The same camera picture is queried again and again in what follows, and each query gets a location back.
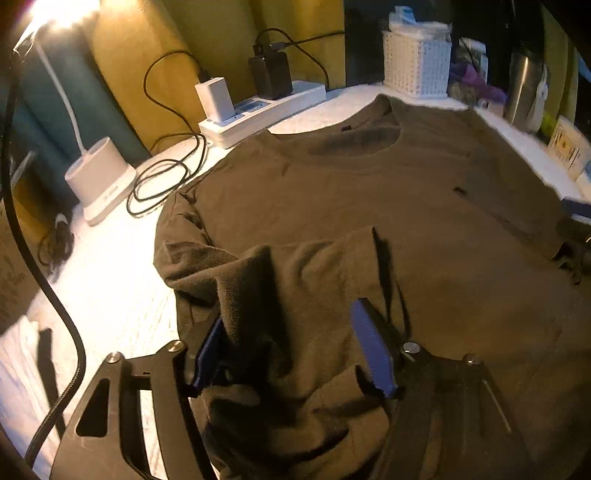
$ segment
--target yellow wall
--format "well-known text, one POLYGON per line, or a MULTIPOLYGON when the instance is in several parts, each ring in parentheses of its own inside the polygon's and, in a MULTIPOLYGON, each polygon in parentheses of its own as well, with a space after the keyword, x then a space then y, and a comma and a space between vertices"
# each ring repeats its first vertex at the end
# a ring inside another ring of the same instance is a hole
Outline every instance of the yellow wall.
MULTIPOLYGON (((343 30, 343 0, 249 0, 257 30, 275 27, 294 40, 343 30)), ((284 41, 279 33, 270 33, 271 41, 284 41)), ((345 38, 323 38, 302 45, 327 70, 330 87, 345 86, 345 38)), ((290 60, 291 77, 324 82, 322 70, 294 47, 285 50, 290 60)))
MULTIPOLYGON (((140 140, 150 148, 160 135, 187 131, 182 120, 150 102, 142 82, 160 55, 187 49, 161 0, 102 0, 98 15, 85 23, 96 64, 140 140)), ((183 55, 160 62, 148 91, 181 112, 194 129, 205 118, 194 85, 197 67, 183 55)))
POLYGON ((191 51, 212 77, 225 77, 234 103, 255 94, 248 68, 256 28, 246 0, 163 0, 191 51))

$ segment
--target box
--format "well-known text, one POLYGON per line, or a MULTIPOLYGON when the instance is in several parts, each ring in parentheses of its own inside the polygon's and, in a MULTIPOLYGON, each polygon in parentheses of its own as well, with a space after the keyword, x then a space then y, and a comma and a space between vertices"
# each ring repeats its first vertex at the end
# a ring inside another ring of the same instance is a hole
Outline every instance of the box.
POLYGON ((550 157, 559 162, 569 177, 577 180, 591 161, 591 145, 585 136, 565 117, 556 122, 547 147, 550 157))

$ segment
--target brown sweatshirt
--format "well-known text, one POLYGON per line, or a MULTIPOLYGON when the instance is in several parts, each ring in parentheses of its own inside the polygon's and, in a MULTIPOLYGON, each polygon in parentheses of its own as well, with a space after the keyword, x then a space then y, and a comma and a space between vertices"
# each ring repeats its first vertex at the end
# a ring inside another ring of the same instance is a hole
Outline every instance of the brown sweatshirt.
POLYGON ((432 354, 480 355, 541 478, 589 446, 591 296, 552 259, 560 202, 473 111, 378 96, 295 135, 263 131, 171 194, 154 264, 181 337, 219 298, 232 385, 202 395, 225 478, 341 479, 388 419, 364 394, 349 308, 432 354))

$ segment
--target white basket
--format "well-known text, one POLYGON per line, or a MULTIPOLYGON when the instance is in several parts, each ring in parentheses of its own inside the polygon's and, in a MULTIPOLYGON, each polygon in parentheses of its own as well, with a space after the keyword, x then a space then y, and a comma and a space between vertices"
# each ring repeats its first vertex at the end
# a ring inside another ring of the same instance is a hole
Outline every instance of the white basket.
POLYGON ((384 33, 384 84, 415 98, 447 97, 452 44, 384 33))

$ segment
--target black cable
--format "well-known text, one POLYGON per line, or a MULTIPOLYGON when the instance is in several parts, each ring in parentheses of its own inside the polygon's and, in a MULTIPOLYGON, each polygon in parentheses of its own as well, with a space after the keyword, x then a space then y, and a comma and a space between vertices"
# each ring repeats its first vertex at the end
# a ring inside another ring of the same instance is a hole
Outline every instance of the black cable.
POLYGON ((462 44, 464 45, 464 48, 468 52, 468 55, 470 57, 470 61, 472 62, 472 66, 474 67, 474 70, 476 70, 476 73, 479 73, 479 68, 476 66, 476 62, 474 61, 474 56, 472 55, 472 50, 470 50, 468 48, 468 45, 466 45, 466 42, 464 41, 463 38, 460 38, 460 41, 462 42, 462 44))
POLYGON ((176 134, 165 134, 165 135, 161 135, 160 137, 158 137, 154 143, 152 144, 152 146, 150 147, 150 152, 156 148, 156 145, 158 145, 162 140, 164 140, 165 138, 172 138, 172 137, 192 137, 193 134, 191 132, 178 132, 176 134))
POLYGON ((305 38, 304 40, 298 40, 294 44, 301 45, 303 43, 308 43, 309 41, 322 40, 323 38, 336 37, 338 35, 344 35, 344 34, 345 34, 344 30, 336 30, 334 32, 325 33, 323 35, 316 35, 315 37, 305 38))
MULTIPOLYGON (((205 138, 205 136, 203 136, 201 133, 197 133, 193 127, 191 127, 191 124, 189 123, 189 121, 184 117, 184 115, 182 113, 177 112, 176 110, 170 108, 169 106, 166 106, 165 104, 159 102, 158 100, 156 100, 154 97, 152 97, 147 90, 147 81, 148 81, 148 76, 150 75, 150 72, 152 71, 152 69, 154 68, 154 66, 161 61, 162 59, 165 59, 166 57, 170 57, 171 55, 176 55, 176 54, 183 54, 183 55, 187 55, 188 57, 190 57, 191 59, 193 59, 195 61, 195 63, 197 63, 197 66, 199 67, 199 72, 200 72, 200 76, 199 76, 199 80, 201 82, 206 81, 207 79, 209 79, 209 74, 207 73, 206 70, 202 69, 201 64, 199 63, 197 57, 195 57, 191 52, 188 52, 186 50, 173 50, 173 51, 169 51, 167 53, 165 53, 164 55, 159 56, 159 58, 157 58, 156 60, 154 60, 154 62, 152 63, 152 65, 150 65, 148 67, 148 70, 146 71, 145 75, 144 75, 144 95, 152 102, 154 102, 156 105, 158 105, 159 107, 164 108, 165 110, 175 114, 177 117, 179 117, 185 125, 187 125, 187 129, 189 129, 189 133, 187 133, 187 135, 192 135, 195 137, 195 140, 197 141, 197 145, 195 145, 195 147, 189 152, 187 153, 183 158, 181 158, 180 160, 176 160, 174 158, 163 158, 162 160, 158 160, 156 163, 154 163, 153 165, 150 165, 148 168, 146 168, 146 170, 144 170, 141 174, 138 175, 138 177, 135 179, 134 182, 134 186, 131 190, 131 193, 129 194, 129 196, 127 197, 127 202, 126 202, 126 208, 127 208, 127 212, 132 216, 132 217, 139 217, 151 210, 153 210, 154 208, 156 208, 157 206, 163 204, 166 201, 167 195, 173 191, 175 191, 176 189, 178 189, 179 187, 183 186, 185 183, 187 183, 188 181, 193 180, 201 171, 203 164, 204 164, 204 160, 205 160, 205 153, 206 153, 206 147, 207 147, 207 140, 205 138), (195 171, 193 173, 190 172, 189 168, 186 166, 185 161, 191 157, 198 149, 200 146, 200 142, 199 139, 201 139, 203 142, 203 148, 201 150, 201 157, 199 159, 199 164, 197 165, 197 168, 195 169, 195 171), (170 163, 171 165, 169 165, 168 167, 166 167, 163 170, 158 170, 154 173, 150 173, 152 172, 156 167, 160 167, 164 164, 170 163), (139 188, 146 183, 148 180, 151 180, 153 178, 156 178, 170 170, 172 170, 174 167, 183 167, 184 168, 184 173, 183 176, 181 177, 181 179, 175 183, 174 185, 170 186, 169 188, 162 190, 154 195, 150 195, 147 197, 140 197, 138 192, 139 192, 139 188), (155 203, 151 203, 149 207, 140 210, 139 212, 133 212, 131 210, 131 202, 132 199, 135 199, 136 202, 138 203, 144 203, 144 202, 149 202, 151 200, 157 200, 155 203)), ((175 137, 177 135, 181 135, 181 134, 170 134, 170 135, 163 135, 161 138, 159 138, 158 140, 156 140, 156 143, 159 142, 160 140, 162 140, 163 138, 167 138, 167 137, 175 137)))
POLYGON ((70 232, 70 224, 65 216, 58 215, 39 242, 37 261, 53 273, 70 258, 73 249, 74 234, 70 232))
POLYGON ((68 332, 70 332, 70 335, 72 336, 72 340, 74 340, 76 355, 78 357, 76 371, 74 372, 72 380, 57 399, 56 403, 50 408, 49 412, 41 422, 41 425, 39 425, 39 428, 35 432, 29 447, 27 448, 25 461, 31 468, 33 468, 35 459, 37 458, 37 455, 39 454, 39 451, 41 450, 41 447, 43 446, 47 436, 51 432, 51 429, 56 424, 59 416, 63 414, 64 409, 72 400, 72 397, 76 391, 80 388, 82 379, 86 373, 86 352, 84 350, 84 344, 82 343, 80 333, 78 332, 78 329, 76 329, 76 325, 72 321, 63 304, 60 302, 60 299, 57 297, 56 293, 45 279, 45 276, 43 276, 39 266, 35 263, 35 259, 33 258, 33 255, 29 250, 27 242, 25 241, 25 238, 22 234, 21 227, 18 223, 17 213, 14 209, 14 200, 12 198, 12 190, 10 185, 8 149, 12 132, 12 118, 14 116, 14 110, 17 103, 20 66, 21 58, 15 53, 11 57, 11 84, 10 90, 8 91, 6 113, 4 115, 4 127, 2 129, 2 146, 0 148, 0 180, 2 182, 2 191, 4 193, 4 207, 6 210, 8 225, 10 226, 12 236, 14 237, 14 241, 18 247, 19 252, 21 253, 22 259, 24 260, 27 268, 31 271, 31 275, 39 285, 39 288, 45 294, 47 300, 49 300, 49 303, 51 303, 51 305, 55 308, 57 314, 64 322, 64 325, 66 325, 68 332))
MULTIPOLYGON (((326 69, 324 68, 324 66, 318 61, 316 60, 312 55, 310 55, 308 52, 306 52, 303 48, 301 48, 298 45, 298 42, 294 41, 293 38, 291 38, 286 32, 284 32, 282 29, 280 28, 266 28, 264 30, 261 30, 259 32, 259 34, 256 36, 256 40, 255 40, 255 45, 260 45, 260 41, 261 41, 261 36, 266 33, 266 32, 278 32, 281 35, 283 35, 289 42, 291 46, 294 46, 295 48, 297 48, 300 52, 302 52, 304 55, 306 55, 310 60, 312 60, 314 63, 316 63, 321 69, 322 72, 324 73, 324 79, 325 79, 325 84, 326 84, 326 90, 330 90, 330 80, 329 80, 329 74, 326 71, 326 69)), ((336 33, 336 32, 332 32, 330 34, 326 34, 326 36, 331 37, 333 35, 340 35, 341 33, 336 33)), ((307 41, 312 41, 312 40, 316 40, 316 37, 312 37, 312 38, 307 38, 305 40, 300 40, 299 43, 304 43, 307 41)))

